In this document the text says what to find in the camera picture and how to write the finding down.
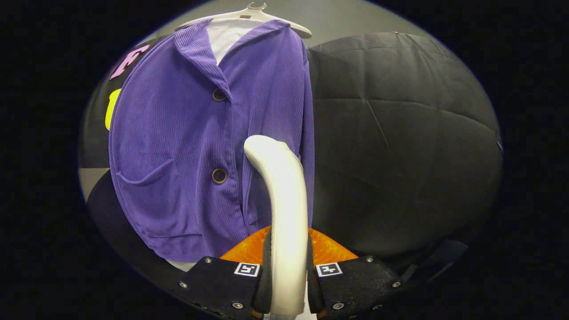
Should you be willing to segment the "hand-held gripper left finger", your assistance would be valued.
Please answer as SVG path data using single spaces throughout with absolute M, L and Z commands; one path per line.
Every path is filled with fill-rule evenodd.
M 220 258 L 205 256 L 173 290 L 207 320 L 261 320 L 270 312 L 272 282 L 268 267 L 270 227 L 265 227 Z

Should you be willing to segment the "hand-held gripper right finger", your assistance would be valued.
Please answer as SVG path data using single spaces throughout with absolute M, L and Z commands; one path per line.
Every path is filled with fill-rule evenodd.
M 327 235 L 309 229 L 308 304 L 318 320 L 373 320 L 407 289 L 407 279 L 384 261 L 358 257 Z

